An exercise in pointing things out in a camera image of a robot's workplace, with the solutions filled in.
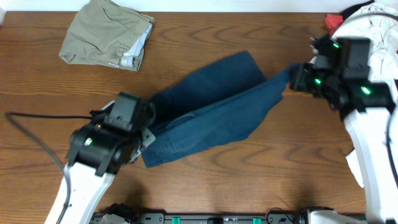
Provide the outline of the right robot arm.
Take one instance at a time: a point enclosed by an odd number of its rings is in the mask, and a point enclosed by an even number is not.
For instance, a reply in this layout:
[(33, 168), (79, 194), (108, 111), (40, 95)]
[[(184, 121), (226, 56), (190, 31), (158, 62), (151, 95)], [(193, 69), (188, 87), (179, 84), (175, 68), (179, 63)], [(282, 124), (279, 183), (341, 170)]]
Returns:
[(356, 153), (366, 197), (366, 223), (397, 223), (397, 105), (387, 83), (362, 70), (301, 63), (290, 88), (327, 100), (337, 110)]

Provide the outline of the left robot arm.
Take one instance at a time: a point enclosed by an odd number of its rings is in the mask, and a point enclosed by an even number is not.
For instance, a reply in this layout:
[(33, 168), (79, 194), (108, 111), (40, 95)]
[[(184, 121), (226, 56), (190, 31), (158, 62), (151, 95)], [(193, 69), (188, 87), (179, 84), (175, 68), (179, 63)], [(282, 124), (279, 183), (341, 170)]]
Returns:
[(119, 95), (90, 115), (71, 135), (65, 175), (46, 223), (89, 223), (119, 170), (155, 140), (148, 129), (155, 106), (142, 98)]

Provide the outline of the navy blue shorts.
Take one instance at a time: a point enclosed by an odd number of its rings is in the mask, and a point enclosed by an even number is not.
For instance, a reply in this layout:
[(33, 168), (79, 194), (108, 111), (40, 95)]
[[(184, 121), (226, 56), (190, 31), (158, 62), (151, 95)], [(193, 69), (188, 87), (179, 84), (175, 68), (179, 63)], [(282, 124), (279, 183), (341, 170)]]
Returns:
[(282, 100), (291, 64), (267, 78), (249, 52), (203, 67), (180, 83), (155, 94), (149, 129), (155, 141), (142, 158), (151, 168), (247, 139)]

